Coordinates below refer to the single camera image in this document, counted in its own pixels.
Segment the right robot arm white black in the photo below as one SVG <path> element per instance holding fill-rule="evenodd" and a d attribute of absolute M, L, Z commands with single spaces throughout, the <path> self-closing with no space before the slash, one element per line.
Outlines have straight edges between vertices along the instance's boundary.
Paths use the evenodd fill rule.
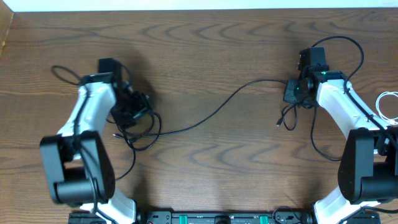
<path fill-rule="evenodd" d="M 346 138 L 337 160 L 338 185 L 304 213 L 302 223 L 348 223 L 366 210 L 397 198 L 397 128 L 382 120 L 353 90 L 348 77 L 330 70 L 322 47 L 299 53 L 297 79 L 288 80 L 284 101 L 325 109 Z"/>

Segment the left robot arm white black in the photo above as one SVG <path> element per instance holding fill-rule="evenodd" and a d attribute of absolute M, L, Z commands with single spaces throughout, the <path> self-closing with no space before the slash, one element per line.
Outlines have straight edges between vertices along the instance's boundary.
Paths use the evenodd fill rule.
<path fill-rule="evenodd" d="M 40 154 L 52 200 L 77 207 L 69 223 L 147 223 L 135 200 L 116 188 L 117 178 L 102 142 L 102 132 L 113 118 L 126 144 L 137 152 L 127 129 L 138 119 L 157 117 L 148 97 L 123 79 L 127 68 L 113 58 L 102 58 L 98 71 L 77 82 L 78 100 L 65 125 L 40 141 Z"/>

